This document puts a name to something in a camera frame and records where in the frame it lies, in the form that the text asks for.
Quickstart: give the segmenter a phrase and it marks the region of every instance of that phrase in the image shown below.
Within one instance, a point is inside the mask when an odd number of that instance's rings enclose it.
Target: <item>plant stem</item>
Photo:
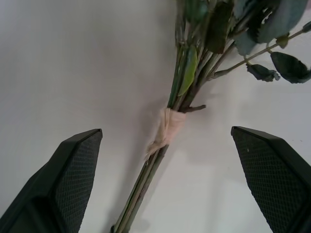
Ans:
[[[182,112],[182,113],[187,112],[187,109],[189,109],[192,101],[194,100],[194,97],[196,96],[196,94],[198,94],[199,90],[200,90],[200,87],[194,86],[193,89],[191,89],[187,93],[185,99],[183,100],[183,102],[179,108],[180,112]]]
[[[168,103],[168,107],[172,107],[173,106],[173,102],[176,96],[174,96],[175,94],[175,88],[178,86],[178,70],[179,70],[179,64],[182,60],[183,57],[183,48],[179,47],[177,48],[177,56],[176,56],[176,63],[175,63],[175,71],[174,71],[174,78],[173,78],[173,84],[172,84],[172,89],[171,89],[171,94],[170,94],[170,98],[169,98],[169,103]]]
[[[213,53],[203,70],[200,72],[199,75],[201,76],[201,78],[199,79],[197,84],[199,88],[205,83],[207,75],[210,73],[211,68],[213,67],[215,61],[219,56],[220,54]]]
[[[266,48],[269,48],[269,43],[267,43]],[[270,54],[272,53],[271,49],[268,49],[267,52],[270,53]],[[247,60],[246,62],[248,62],[248,59],[246,57],[244,57],[244,60]]]
[[[195,111],[200,111],[200,110],[205,109],[205,108],[206,108],[206,105],[202,104],[202,105],[196,106],[196,107],[189,107],[188,109],[183,110],[183,112],[184,113],[192,113]]]
[[[116,232],[116,230],[119,228],[120,223],[121,223],[121,221],[123,220],[124,214],[125,214],[125,212],[128,210],[129,205],[130,205],[131,201],[133,200],[134,193],[135,193],[135,191],[137,190],[138,183],[140,182],[141,177],[143,176],[143,174],[146,173],[146,167],[147,167],[147,166],[146,166],[146,163],[145,163],[144,166],[142,167],[141,171],[140,171],[140,174],[139,174],[139,176],[138,176],[138,178],[137,178],[135,184],[134,184],[134,187],[133,187],[133,189],[132,189],[132,191],[131,191],[131,194],[130,194],[130,196],[129,196],[129,198],[128,198],[126,204],[125,204],[125,207],[124,207],[124,209],[123,209],[123,211],[122,211],[122,213],[121,213],[121,215],[120,215],[120,217],[119,217],[117,223],[116,223],[115,226],[114,226],[114,231],[115,231],[115,232]]]
[[[195,77],[194,77],[195,80],[198,79],[200,72],[202,71],[204,66],[207,64],[209,59],[210,59],[210,51],[207,51],[206,54],[204,55],[203,60],[200,62],[200,65],[198,66],[198,68],[195,72]]]
[[[232,42],[231,45],[226,49],[226,51],[222,54],[222,56],[218,59],[218,61],[215,63],[212,69],[210,69],[208,75],[205,78],[205,81],[208,81],[208,79],[214,75],[214,72],[218,69],[218,67],[221,65],[221,63],[225,60],[225,58],[231,53],[231,51],[235,48],[235,43]]]
[[[150,158],[145,162],[146,166],[146,170],[145,172],[143,172],[141,179],[139,179],[137,188],[135,189],[135,191],[133,192],[133,196],[129,201],[129,205],[127,210],[124,213],[124,216],[119,224],[119,227],[115,229],[116,233],[123,233],[123,231],[125,230],[126,224],[128,222],[128,219],[130,218],[132,211],[135,209],[136,203],[140,197],[141,191],[143,189],[143,186],[149,176],[149,173],[155,163],[155,160],[158,156],[159,150],[157,150],[152,156],[150,156]]]
[[[295,38],[296,36],[301,35],[302,33],[304,33],[304,32],[303,32],[302,30],[300,30],[300,31],[296,32],[295,34],[289,36],[289,37],[288,37],[288,40],[291,40],[291,39]],[[275,47],[277,47],[277,46],[279,46],[279,43],[275,43],[275,44],[273,44],[273,45],[271,45],[271,46],[269,46],[269,47],[266,47],[265,49],[263,49],[263,50],[261,50],[261,51],[255,53],[254,55],[248,57],[247,60],[249,61],[249,60],[251,60],[251,59],[254,59],[255,57],[258,57],[259,55],[262,55],[262,54],[264,54],[265,52],[268,52],[268,51],[270,51],[271,49],[273,49],[273,48],[275,48]],[[229,69],[220,70],[220,71],[216,72],[216,73],[214,74],[214,77],[212,77],[212,78],[215,79],[215,78],[221,77],[221,76],[223,76],[223,75],[226,75],[226,74],[228,74],[229,72],[233,71],[234,69],[238,68],[239,66],[241,66],[241,65],[243,65],[243,64],[245,64],[245,63],[246,63],[246,61],[243,60],[243,61],[237,63],[236,65],[234,65],[233,67],[231,67],[231,68],[229,68]]]
[[[182,85],[183,77],[185,74],[185,69],[186,69],[186,64],[187,64],[188,48],[182,46],[180,48],[180,50],[181,50],[181,57],[180,57],[180,61],[178,63],[178,68],[176,70],[177,73],[175,73],[175,75],[174,75],[170,100],[169,100],[169,103],[167,106],[168,108],[174,108],[174,106],[176,105],[176,102],[179,101],[178,93],[180,90],[180,86]]]
[[[148,178],[147,178],[146,182],[143,185],[142,191],[141,191],[141,193],[139,195],[139,198],[138,198],[138,200],[137,200],[137,202],[135,204],[135,207],[134,207],[134,209],[133,209],[133,211],[131,213],[131,216],[130,216],[130,218],[128,219],[128,221],[126,223],[126,227],[125,227],[126,231],[129,231],[130,228],[131,228],[131,225],[132,225],[132,223],[133,223],[133,221],[135,219],[135,216],[136,216],[136,214],[137,214],[137,212],[138,212],[138,210],[140,208],[140,205],[141,205],[141,203],[143,201],[143,198],[144,198],[144,196],[145,196],[145,194],[146,194],[146,192],[148,190],[148,187],[149,187],[149,185],[150,185],[150,183],[151,183],[151,181],[152,181],[152,179],[153,179],[157,169],[159,168],[159,165],[162,162],[162,159],[164,158],[164,155],[165,155],[168,147],[169,146],[167,145],[167,146],[162,147],[161,149],[159,149],[159,152],[158,152],[157,158],[155,160],[155,163],[152,166],[152,169],[150,170]]]
[[[177,48],[179,48],[180,45],[185,44],[185,27],[186,27],[184,15],[185,1],[178,0],[176,1],[176,4],[177,4],[177,15],[175,22],[175,43]]]

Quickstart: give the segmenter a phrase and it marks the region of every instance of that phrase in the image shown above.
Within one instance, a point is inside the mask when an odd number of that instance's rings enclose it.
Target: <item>branch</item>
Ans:
[[[177,1],[177,15],[175,22],[175,43],[177,47],[185,44],[186,21],[183,13],[184,9],[185,9],[185,1],[184,0]]]
[[[216,61],[216,59],[219,57],[220,54],[217,53],[213,53],[210,57],[210,59],[208,60],[207,64],[204,66],[204,68],[202,69],[202,71],[200,72],[199,76],[201,77],[198,81],[198,85],[199,87],[201,87],[206,79],[207,76],[210,74],[211,68],[214,64],[214,62]]]
[[[177,47],[177,55],[176,55],[176,63],[175,63],[175,72],[174,72],[174,78],[173,78],[173,83],[172,83],[172,87],[171,87],[171,94],[170,94],[170,98],[169,98],[169,102],[168,102],[168,108],[172,108],[174,100],[176,99],[176,93],[178,90],[176,90],[176,88],[179,86],[179,82],[180,82],[180,77],[179,77],[179,73],[180,71],[178,70],[179,66],[183,65],[183,60],[184,58],[184,51],[182,47]]]
[[[303,32],[302,30],[300,30],[300,31],[296,32],[295,34],[289,36],[289,37],[288,37],[288,40],[291,40],[291,39],[295,38],[296,36],[301,35],[302,33],[304,33],[304,32]],[[261,50],[261,51],[255,53],[254,55],[250,56],[249,58],[247,58],[247,61],[249,61],[249,60],[251,60],[251,59],[254,59],[255,57],[258,57],[259,55],[262,55],[262,54],[264,54],[265,52],[268,52],[268,51],[270,51],[271,49],[273,49],[273,48],[275,48],[275,47],[277,47],[277,46],[279,46],[279,43],[275,43],[274,45],[271,45],[271,46],[269,46],[269,47],[266,47],[264,50]],[[245,64],[245,63],[246,63],[246,61],[243,60],[243,61],[237,63],[236,65],[234,65],[233,67],[231,67],[231,68],[229,68],[229,69],[225,69],[225,70],[218,71],[218,72],[216,72],[216,73],[214,74],[214,77],[212,77],[212,79],[216,79],[216,78],[218,78],[218,77],[221,77],[221,76],[223,76],[223,75],[226,75],[227,73],[233,71],[234,69],[238,68],[239,66],[241,66],[241,65],[243,65],[243,64]]]
[[[221,63],[224,61],[224,59],[230,54],[230,52],[235,48],[235,43],[232,42],[231,45],[227,48],[227,50],[222,54],[222,56],[218,59],[216,64],[213,66],[213,68],[209,71],[208,75],[206,76],[206,81],[210,76],[214,75],[214,72],[218,69],[218,67],[221,65]]]
[[[200,62],[200,65],[198,66],[197,68],[197,71],[195,72],[195,80],[198,79],[199,77],[199,74],[201,73],[202,69],[204,68],[204,66],[207,64],[207,62],[209,61],[210,59],[210,54],[211,52],[210,51],[207,51],[206,54],[204,55],[204,58],[203,60]]]
[[[181,109],[181,112],[183,112],[183,113],[192,113],[192,112],[199,111],[199,110],[202,110],[202,109],[205,109],[205,108],[206,108],[206,105],[203,104],[203,105],[200,105],[200,106],[197,106],[197,107],[188,107],[186,109]]]
[[[248,27],[245,27],[245,28],[243,28],[243,29],[237,31],[237,32],[234,33],[234,34],[228,35],[228,37],[229,37],[229,38],[236,37],[236,36],[241,35],[242,33],[246,32],[247,30],[248,30]]]

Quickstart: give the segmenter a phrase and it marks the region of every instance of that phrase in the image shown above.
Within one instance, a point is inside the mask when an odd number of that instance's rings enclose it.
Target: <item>dark green leaf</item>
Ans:
[[[305,83],[311,77],[306,65],[293,56],[273,52],[271,59],[281,76],[291,83]]]
[[[281,0],[269,18],[259,29],[257,41],[269,43],[288,33],[301,19],[308,0]]]
[[[189,23],[199,23],[207,13],[206,0],[186,0],[186,19]]]
[[[280,76],[275,70],[267,69],[262,65],[249,65],[246,64],[247,71],[250,72],[252,75],[255,76],[257,80],[262,80],[266,82],[272,82],[274,79],[279,80]]]
[[[197,51],[195,46],[191,45],[189,48],[188,56],[187,56],[187,64],[185,69],[185,75],[183,82],[181,84],[178,95],[182,96],[189,89],[194,80],[194,74],[196,70],[197,63]]]
[[[241,19],[257,3],[257,0],[237,0],[234,3],[233,15]]]
[[[276,39],[276,42],[279,44],[279,46],[284,49],[288,44],[288,36],[290,33],[287,33],[286,35],[282,35]]]
[[[224,52],[232,9],[232,4],[223,1],[215,7],[205,40],[207,49],[213,53]]]
[[[248,32],[243,32],[241,35],[236,36],[234,41],[241,56],[249,55],[256,45],[256,42]]]
[[[302,31],[304,33],[308,33],[309,31],[311,31],[311,21],[303,26]]]

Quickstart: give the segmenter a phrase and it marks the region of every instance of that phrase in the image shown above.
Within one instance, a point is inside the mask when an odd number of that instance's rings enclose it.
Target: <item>green stem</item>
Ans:
[[[176,97],[175,96],[175,92],[176,92],[175,89],[176,89],[177,84],[178,84],[178,69],[179,69],[179,64],[180,64],[182,56],[183,56],[183,48],[180,47],[177,49],[175,72],[174,72],[173,84],[172,84],[171,94],[170,94],[169,103],[168,103],[169,108],[173,106],[173,102],[174,102],[174,99]]]
[[[207,51],[206,54],[204,55],[203,60],[200,62],[200,65],[195,72],[195,78],[194,78],[195,80],[198,79],[200,72],[202,71],[202,69],[207,64],[208,60],[210,59],[210,54],[211,54],[210,51]]]
[[[302,30],[300,30],[300,31],[296,32],[295,34],[289,36],[289,37],[288,37],[288,40],[291,40],[291,39],[295,38],[296,36],[301,35],[302,33],[304,33],[304,32],[303,32]],[[275,47],[277,47],[277,46],[279,46],[279,43],[275,43],[275,44],[273,44],[273,45],[271,45],[271,46],[269,46],[269,47],[266,47],[265,49],[263,49],[263,50],[261,50],[261,51],[255,53],[254,55],[248,57],[247,60],[248,60],[248,61],[249,61],[249,60],[252,60],[252,59],[254,59],[255,57],[258,57],[259,55],[262,55],[262,54],[264,54],[265,52],[268,52],[269,50],[271,50],[271,49],[273,49],[273,48],[275,48]],[[245,64],[245,63],[246,63],[246,61],[243,60],[243,61],[237,63],[236,65],[234,65],[233,67],[231,67],[231,68],[229,68],[229,69],[220,70],[220,71],[218,71],[218,72],[216,72],[216,73],[214,74],[213,79],[218,78],[218,77],[221,77],[221,76],[223,76],[223,75],[226,75],[226,74],[228,74],[229,72],[233,71],[234,69],[240,67],[241,65],[243,65],[243,64]]]
[[[201,87],[205,83],[206,77],[210,73],[215,61],[217,60],[219,56],[220,54],[213,53],[213,55],[210,57],[209,61],[207,62],[207,64],[205,65],[205,67],[199,74],[201,78],[199,78],[199,81],[197,84],[198,87]]]
[[[222,54],[222,56],[218,59],[218,61],[215,63],[213,68],[210,69],[208,72],[208,75],[205,78],[205,81],[208,81],[211,76],[214,75],[215,71],[219,68],[219,66],[222,64],[222,62],[225,60],[225,58],[232,52],[232,50],[235,48],[235,43],[232,42],[231,45],[226,49],[226,51]]]
[[[271,54],[271,53],[272,53],[272,50],[271,50],[271,49],[269,49],[269,43],[267,43],[266,48],[268,49],[268,50],[267,50],[267,52]]]
[[[137,188],[133,193],[133,197],[131,198],[130,202],[129,202],[129,206],[127,208],[127,210],[124,213],[124,216],[122,218],[122,221],[119,224],[119,227],[117,229],[115,229],[116,233],[123,233],[123,231],[125,230],[126,224],[128,222],[128,220],[130,219],[130,216],[132,214],[132,211],[135,209],[136,203],[140,197],[141,191],[143,189],[143,186],[149,176],[149,173],[155,163],[155,160],[158,156],[159,150],[156,151],[156,153],[154,153],[146,162],[145,162],[145,166],[146,166],[146,171],[143,173],[143,175],[141,176],[141,179],[138,182]]]
[[[194,100],[194,97],[196,96],[196,94],[198,94],[200,90],[200,87],[198,86],[194,86],[194,88],[189,91],[185,97],[185,99],[183,100],[181,106],[180,106],[180,112],[186,112],[186,110],[190,107],[192,101]]]
[[[121,221],[122,221],[123,218],[124,218],[125,212],[129,209],[129,205],[130,205],[130,203],[133,201],[133,196],[134,196],[134,194],[135,194],[135,191],[137,190],[137,187],[138,187],[138,184],[139,184],[139,182],[140,182],[140,180],[141,180],[141,177],[146,173],[146,170],[147,170],[147,169],[146,169],[146,164],[144,164],[144,166],[142,167],[142,169],[141,169],[141,171],[140,171],[140,174],[139,174],[139,176],[138,176],[138,178],[137,178],[137,180],[136,180],[136,182],[135,182],[135,184],[134,184],[134,187],[133,187],[133,189],[132,189],[132,191],[131,191],[131,194],[130,194],[130,196],[129,196],[129,198],[128,198],[126,204],[125,204],[125,207],[124,207],[124,209],[123,209],[123,211],[122,211],[120,217],[118,218],[117,223],[116,223],[115,226],[114,226],[115,232],[118,230],[118,228],[119,228],[119,226],[120,226],[120,223],[121,223]]]
[[[132,213],[131,213],[131,216],[130,216],[130,218],[128,219],[128,221],[127,221],[127,223],[126,223],[126,226],[125,226],[125,230],[126,230],[126,231],[129,231],[130,228],[131,228],[131,225],[133,224],[133,221],[134,221],[134,219],[135,219],[135,216],[136,216],[136,214],[137,214],[137,212],[138,212],[138,210],[139,210],[139,208],[140,208],[140,206],[141,206],[141,203],[142,203],[142,201],[143,201],[143,199],[144,199],[144,196],[145,196],[145,194],[146,194],[146,192],[147,192],[147,190],[148,190],[148,187],[149,187],[149,185],[150,185],[150,183],[151,183],[151,181],[152,181],[152,179],[153,179],[153,177],[154,177],[154,175],[155,175],[157,169],[159,168],[159,165],[160,165],[160,163],[162,162],[162,159],[164,158],[164,155],[165,155],[165,153],[166,153],[168,147],[169,147],[169,145],[167,145],[167,146],[165,146],[165,147],[162,147],[162,148],[159,150],[158,156],[157,156],[157,158],[156,158],[156,160],[155,160],[155,163],[154,163],[154,165],[152,166],[152,169],[150,170],[150,173],[149,173],[149,175],[148,175],[148,178],[147,178],[146,182],[145,182],[144,185],[143,185],[142,191],[141,191],[141,193],[140,193],[140,195],[139,195],[139,198],[138,198],[138,200],[137,200],[137,202],[136,202],[136,204],[135,204],[135,207],[134,207],[134,209],[133,209],[133,211],[132,211]]]
[[[177,15],[175,22],[175,43],[177,48],[185,44],[186,20],[184,15],[185,1],[179,0],[177,3]]]
[[[245,63],[252,66],[253,64],[251,64],[248,60],[248,58],[246,56],[243,56],[244,60],[245,60]]]

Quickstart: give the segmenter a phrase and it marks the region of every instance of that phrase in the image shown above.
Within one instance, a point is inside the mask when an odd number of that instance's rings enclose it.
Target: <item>green leaf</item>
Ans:
[[[276,39],[276,42],[279,44],[279,46],[284,49],[288,44],[288,36],[290,33],[287,33],[286,35],[282,35]]]
[[[233,4],[223,1],[214,9],[205,40],[207,49],[213,53],[224,52],[232,9]]]
[[[191,45],[189,48],[188,55],[187,55],[187,64],[186,64],[184,79],[181,84],[178,96],[182,96],[183,94],[185,94],[194,81],[197,57],[198,56],[197,56],[196,48],[194,45]]]
[[[189,23],[199,23],[202,21],[207,13],[207,1],[206,0],[186,0],[186,19]]]
[[[257,0],[236,0],[233,7],[234,17],[241,19],[257,2]]]
[[[303,26],[302,31],[304,33],[308,33],[311,31],[311,21]]]
[[[272,82],[274,79],[277,81],[280,79],[280,76],[275,70],[267,69],[266,67],[263,67],[262,65],[246,64],[246,67],[247,67],[247,71],[250,72],[252,75],[254,75],[257,80]]]
[[[269,43],[288,33],[301,19],[308,0],[281,0],[259,29],[257,41]]]
[[[248,32],[243,32],[234,38],[235,45],[241,56],[246,56],[251,53],[256,46],[256,42],[251,38]]]
[[[310,71],[297,58],[281,52],[271,53],[276,70],[290,83],[305,83],[311,78]]]

